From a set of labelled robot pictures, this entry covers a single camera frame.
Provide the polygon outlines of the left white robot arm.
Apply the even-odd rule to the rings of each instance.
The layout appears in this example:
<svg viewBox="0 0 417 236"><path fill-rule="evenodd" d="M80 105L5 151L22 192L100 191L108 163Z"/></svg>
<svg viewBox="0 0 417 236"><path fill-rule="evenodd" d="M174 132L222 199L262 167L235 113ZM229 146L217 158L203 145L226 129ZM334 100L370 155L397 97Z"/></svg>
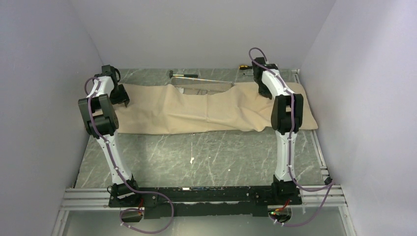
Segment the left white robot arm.
<svg viewBox="0 0 417 236"><path fill-rule="evenodd" d="M121 157L117 132L119 120L113 107L117 104L128 106L130 99L119 83L119 70L111 65L104 65L101 70L88 79L92 82L92 89L86 91L86 98L79 99L78 106L87 133L99 143L111 170L112 185L107 188L109 207L135 207L142 196L132 172Z"/></svg>

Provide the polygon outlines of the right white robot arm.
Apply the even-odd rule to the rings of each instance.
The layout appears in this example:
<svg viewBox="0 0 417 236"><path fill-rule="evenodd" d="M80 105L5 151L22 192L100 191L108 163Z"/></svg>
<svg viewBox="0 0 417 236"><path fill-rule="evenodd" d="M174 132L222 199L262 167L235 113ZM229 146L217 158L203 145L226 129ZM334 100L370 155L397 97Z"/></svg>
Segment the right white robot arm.
<svg viewBox="0 0 417 236"><path fill-rule="evenodd" d="M303 119L303 96L292 91L281 78L277 65L267 63L264 57L253 59L252 68L259 95L273 101L270 122L277 136L278 161L271 198L275 203L283 204L290 196L298 194L293 162Z"/></svg>

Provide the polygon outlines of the beige cloth wrap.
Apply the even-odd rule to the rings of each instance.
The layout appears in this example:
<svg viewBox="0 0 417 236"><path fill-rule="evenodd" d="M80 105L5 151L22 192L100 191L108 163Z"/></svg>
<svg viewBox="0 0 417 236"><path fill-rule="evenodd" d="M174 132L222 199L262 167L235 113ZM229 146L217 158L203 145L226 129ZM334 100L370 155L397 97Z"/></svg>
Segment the beige cloth wrap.
<svg viewBox="0 0 417 236"><path fill-rule="evenodd" d="M114 105L119 133L261 132L271 126L273 100L259 95L255 82L237 83L213 95L183 94L173 85L124 87L128 106Z"/></svg>

